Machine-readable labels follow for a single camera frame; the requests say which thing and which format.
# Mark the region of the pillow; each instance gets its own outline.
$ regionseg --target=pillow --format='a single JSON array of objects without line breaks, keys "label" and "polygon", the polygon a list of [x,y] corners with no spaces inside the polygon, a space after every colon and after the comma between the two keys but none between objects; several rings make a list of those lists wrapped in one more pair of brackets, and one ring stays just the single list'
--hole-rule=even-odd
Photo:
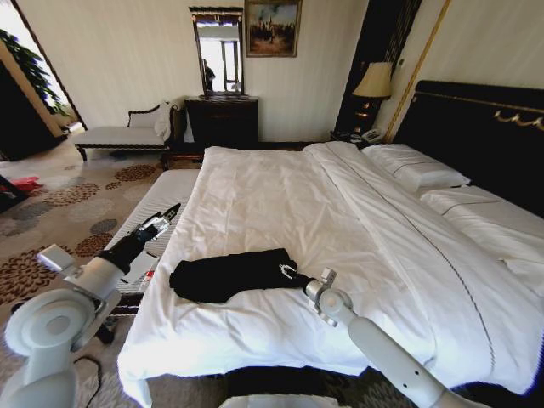
[{"label": "pillow", "polygon": [[470,182],[453,168],[409,146],[381,144],[366,147],[362,151],[410,192],[445,189]]},{"label": "pillow", "polygon": [[156,106],[152,111],[131,110],[128,112],[128,127],[129,128],[153,128],[156,118],[159,115],[160,106]]},{"label": "pillow", "polygon": [[476,186],[434,190],[421,200],[498,259],[544,264],[544,219]]},{"label": "pillow", "polygon": [[158,116],[153,128],[158,137],[166,142],[170,137],[170,104],[168,102],[162,102],[158,109]]}]

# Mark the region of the dresser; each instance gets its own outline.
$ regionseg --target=dresser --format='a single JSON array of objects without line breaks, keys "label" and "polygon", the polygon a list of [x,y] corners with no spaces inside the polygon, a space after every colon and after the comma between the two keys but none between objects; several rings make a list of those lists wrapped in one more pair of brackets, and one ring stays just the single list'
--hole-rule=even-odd
[{"label": "dresser", "polygon": [[195,143],[253,149],[258,144],[258,98],[201,96],[185,100]]}]

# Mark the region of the white bed sheet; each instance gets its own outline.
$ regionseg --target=white bed sheet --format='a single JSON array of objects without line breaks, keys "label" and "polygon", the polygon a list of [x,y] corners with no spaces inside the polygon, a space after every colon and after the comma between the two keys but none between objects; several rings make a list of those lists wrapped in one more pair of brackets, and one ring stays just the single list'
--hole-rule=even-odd
[{"label": "white bed sheet", "polygon": [[168,287],[182,259],[275,247],[306,275],[334,268],[354,310],[447,386],[530,386],[544,326],[535,295],[354,146],[333,142],[304,152],[207,149],[119,354],[125,392],[150,406],[146,378],[243,366],[361,373],[369,362],[345,328],[325,324],[301,291],[241,292],[217,305]]}]

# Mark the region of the cushion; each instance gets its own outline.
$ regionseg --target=cushion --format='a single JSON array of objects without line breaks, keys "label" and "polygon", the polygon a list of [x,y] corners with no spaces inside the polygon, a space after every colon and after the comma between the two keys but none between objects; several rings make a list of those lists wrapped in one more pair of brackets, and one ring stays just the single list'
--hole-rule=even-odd
[{"label": "cushion", "polygon": [[138,112],[131,110],[128,112],[129,128],[153,128],[157,117],[159,116],[160,106],[156,106],[152,111]]},{"label": "cushion", "polygon": [[410,192],[444,189],[470,182],[457,170],[409,146],[381,144],[366,147],[362,151]]},{"label": "cushion", "polygon": [[153,127],[95,127],[71,136],[74,145],[148,145],[163,146]]},{"label": "cushion", "polygon": [[544,219],[476,186],[434,190],[421,200],[499,259],[544,264]]},{"label": "cushion", "polygon": [[170,110],[171,109],[172,108],[168,102],[161,102],[161,106],[157,110],[158,115],[157,115],[155,124],[153,125],[156,135],[160,137],[163,141],[166,141],[168,137],[170,136]]}]

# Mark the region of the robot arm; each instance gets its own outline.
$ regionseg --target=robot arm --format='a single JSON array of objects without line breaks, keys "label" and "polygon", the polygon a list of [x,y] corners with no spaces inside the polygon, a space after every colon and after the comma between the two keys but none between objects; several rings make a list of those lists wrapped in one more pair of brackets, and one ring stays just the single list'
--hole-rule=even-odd
[{"label": "robot arm", "polygon": [[28,360],[7,381],[1,408],[75,406],[77,380],[71,352],[84,346],[116,307],[121,299],[117,282],[130,271],[145,243],[168,229],[179,208],[177,204],[149,217],[81,268],[56,245],[38,254],[40,262],[65,275],[68,288],[34,297],[9,320],[6,343]]},{"label": "robot arm", "polygon": [[452,393],[372,320],[358,316],[349,295],[332,288],[335,277],[326,268],[321,281],[306,286],[310,303],[330,325],[342,322],[354,344],[402,394],[420,408],[485,406]]}]

